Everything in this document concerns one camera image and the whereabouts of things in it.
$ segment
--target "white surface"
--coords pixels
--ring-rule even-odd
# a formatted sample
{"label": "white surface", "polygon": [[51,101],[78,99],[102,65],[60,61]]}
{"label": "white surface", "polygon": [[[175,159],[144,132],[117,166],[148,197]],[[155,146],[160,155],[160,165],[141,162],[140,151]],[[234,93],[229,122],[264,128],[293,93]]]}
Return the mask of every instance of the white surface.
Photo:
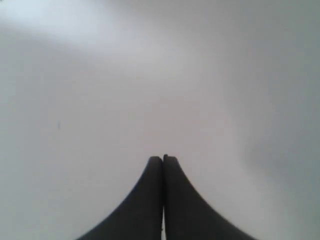
{"label": "white surface", "polygon": [[0,239],[75,239],[168,153],[247,233],[318,240],[319,9],[2,1]]}

